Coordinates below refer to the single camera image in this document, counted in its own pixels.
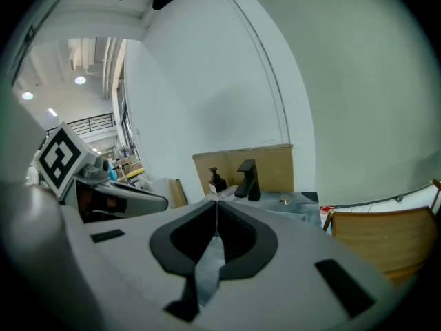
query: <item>soap dispenser pump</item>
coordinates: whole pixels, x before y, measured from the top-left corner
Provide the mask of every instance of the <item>soap dispenser pump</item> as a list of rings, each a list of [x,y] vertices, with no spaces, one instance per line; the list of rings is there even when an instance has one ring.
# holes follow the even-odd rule
[[[219,174],[216,173],[218,168],[213,167],[210,168],[210,172],[212,172],[212,180],[209,183],[209,189],[214,193],[218,194],[219,192],[227,189],[227,182],[225,179],[222,179]]]

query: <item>black faucet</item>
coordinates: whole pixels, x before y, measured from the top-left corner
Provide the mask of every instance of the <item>black faucet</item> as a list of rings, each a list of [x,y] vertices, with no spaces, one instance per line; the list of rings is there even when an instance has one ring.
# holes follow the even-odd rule
[[[254,159],[246,159],[242,165],[237,169],[238,172],[243,172],[245,177],[236,189],[234,195],[237,197],[248,197],[250,201],[259,201],[260,186],[257,177],[256,161]]]

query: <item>railing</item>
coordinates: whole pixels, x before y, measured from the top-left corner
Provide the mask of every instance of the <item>railing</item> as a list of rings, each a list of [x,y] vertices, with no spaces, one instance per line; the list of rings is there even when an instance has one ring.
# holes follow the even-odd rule
[[[113,113],[97,115],[96,117],[84,118],[81,120],[73,121],[68,123],[69,127],[77,135],[87,134],[88,132],[111,128],[114,126]],[[56,128],[49,129],[46,131],[46,139],[53,134]]]

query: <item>black tape strip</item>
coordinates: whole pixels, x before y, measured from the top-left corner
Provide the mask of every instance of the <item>black tape strip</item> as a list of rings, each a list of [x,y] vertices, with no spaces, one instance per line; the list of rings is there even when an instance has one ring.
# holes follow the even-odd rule
[[[92,238],[94,243],[100,243],[102,241],[114,239],[125,235],[125,233],[120,229],[109,230],[108,232],[92,234],[90,237]]]
[[[356,317],[375,303],[335,260],[317,262],[316,268],[350,317]]]

